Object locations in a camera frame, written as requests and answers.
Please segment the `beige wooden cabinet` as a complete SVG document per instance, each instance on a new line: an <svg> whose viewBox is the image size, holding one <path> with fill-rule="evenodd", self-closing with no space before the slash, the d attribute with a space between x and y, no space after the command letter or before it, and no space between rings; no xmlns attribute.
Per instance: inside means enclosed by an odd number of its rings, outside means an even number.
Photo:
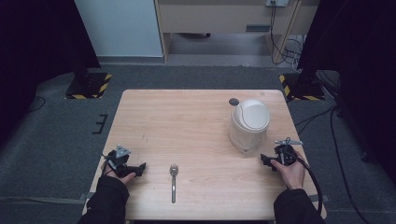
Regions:
<svg viewBox="0 0 396 224"><path fill-rule="evenodd" d="M282 61L287 40L306 35L320 0L154 0L163 45L173 34L262 33L274 62Z"/></svg>

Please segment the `metal fork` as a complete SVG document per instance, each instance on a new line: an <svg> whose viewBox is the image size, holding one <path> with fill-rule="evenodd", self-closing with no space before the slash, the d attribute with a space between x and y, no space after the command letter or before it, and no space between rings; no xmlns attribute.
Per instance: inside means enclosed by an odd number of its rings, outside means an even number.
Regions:
<svg viewBox="0 0 396 224"><path fill-rule="evenodd" d="M178 174L178 166L176 164L172 164L170 166L170 175L172 176L172 197L171 197L171 202L175 203L176 202L176 196L177 196L177 174Z"/></svg>

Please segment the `black curtain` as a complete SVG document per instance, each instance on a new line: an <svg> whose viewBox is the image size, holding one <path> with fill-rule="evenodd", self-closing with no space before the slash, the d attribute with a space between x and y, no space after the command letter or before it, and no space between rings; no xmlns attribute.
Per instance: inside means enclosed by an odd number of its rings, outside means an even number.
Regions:
<svg viewBox="0 0 396 224"><path fill-rule="evenodd" d="M41 82L99 66L74 0L0 0L0 146Z"/></svg>
<svg viewBox="0 0 396 224"><path fill-rule="evenodd" d="M396 0L319 0L299 67L340 75L346 120L396 184Z"/></svg>

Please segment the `white swing-lid trash can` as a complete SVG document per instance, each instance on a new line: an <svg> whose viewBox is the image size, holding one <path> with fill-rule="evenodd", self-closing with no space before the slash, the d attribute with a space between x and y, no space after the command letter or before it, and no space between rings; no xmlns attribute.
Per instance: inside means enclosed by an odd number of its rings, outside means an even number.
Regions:
<svg viewBox="0 0 396 224"><path fill-rule="evenodd" d="M262 101L246 99L233 107L229 138L242 153L258 149L270 123L270 112Z"/></svg>

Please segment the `white wall panel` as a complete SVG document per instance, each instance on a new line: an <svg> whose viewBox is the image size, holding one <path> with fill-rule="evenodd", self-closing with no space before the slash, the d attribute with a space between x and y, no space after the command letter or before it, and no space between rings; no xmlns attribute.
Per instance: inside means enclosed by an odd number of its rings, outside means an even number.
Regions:
<svg viewBox="0 0 396 224"><path fill-rule="evenodd" d="M162 57L154 0L75 0L100 57Z"/></svg>

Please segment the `black stand base striped edges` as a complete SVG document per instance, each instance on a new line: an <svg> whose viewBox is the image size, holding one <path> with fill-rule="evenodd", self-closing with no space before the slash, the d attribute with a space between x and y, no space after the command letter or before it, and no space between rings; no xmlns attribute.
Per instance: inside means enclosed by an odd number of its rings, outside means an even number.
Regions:
<svg viewBox="0 0 396 224"><path fill-rule="evenodd" d="M285 73L279 76L287 101L323 100L321 83L315 77L305 77L299 73Z"/></svg>
<svg viewBox="0 0 396 224"><path fill-rule="evenodd" d="M101 98L107 88L111 75L108 73L89 73L85 77L74 77L65 92L66 99Z"/></svg>

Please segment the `person's right hand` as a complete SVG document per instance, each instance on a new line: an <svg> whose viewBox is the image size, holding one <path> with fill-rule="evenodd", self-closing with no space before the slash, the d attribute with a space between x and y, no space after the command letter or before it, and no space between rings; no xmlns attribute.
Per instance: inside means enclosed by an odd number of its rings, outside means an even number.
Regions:
<svg viewBox="0 0 396 224"><path fill-rule="evenodd" d="M271 163L280 172L288 189L302 189L304 187L305 168L299 161L289 166L275 160L271 160Z"/></svg>

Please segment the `person's left hand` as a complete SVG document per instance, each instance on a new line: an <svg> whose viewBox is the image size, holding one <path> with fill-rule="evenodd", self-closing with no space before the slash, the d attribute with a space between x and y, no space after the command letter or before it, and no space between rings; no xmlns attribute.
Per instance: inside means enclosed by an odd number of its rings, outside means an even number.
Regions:
<svg viewBox="0 0 396 224"><path fill-rule="evenodd" d="M102 169L102 175L114 177L114 178L118 179L121 183L123 183L124 185L127 185L135 177L135 173L130 173L125 177L118 177L117 174L111 169L111 167L106 162L104 162L102 164L101 169Z"/></svg>

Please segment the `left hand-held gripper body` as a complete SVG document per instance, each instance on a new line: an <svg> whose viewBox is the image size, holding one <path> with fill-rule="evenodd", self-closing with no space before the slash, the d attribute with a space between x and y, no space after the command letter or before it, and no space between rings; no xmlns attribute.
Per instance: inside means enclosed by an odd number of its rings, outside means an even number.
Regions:
<svg viewBox="0 0 396 224"><path fill-rule="evenodd" d="M126 164L131 153L130 149L117 145L115 149L106 155L107 164L116 173L117 177L125 177L136 172L134 167Z"/></svg>

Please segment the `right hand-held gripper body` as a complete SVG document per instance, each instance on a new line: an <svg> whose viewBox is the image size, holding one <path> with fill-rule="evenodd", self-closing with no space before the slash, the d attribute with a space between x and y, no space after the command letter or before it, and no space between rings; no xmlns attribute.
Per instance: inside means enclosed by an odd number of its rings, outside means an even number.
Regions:
<svg viewBox="0 0 396 224"><path fill-rule="evenodd" d="M293 145L301 145L301 141L294 141L290 138L285 140L276 140L275 147L275 161L281 163L284 166L290 166L296 162L298 156L295 153Z"/></svg>

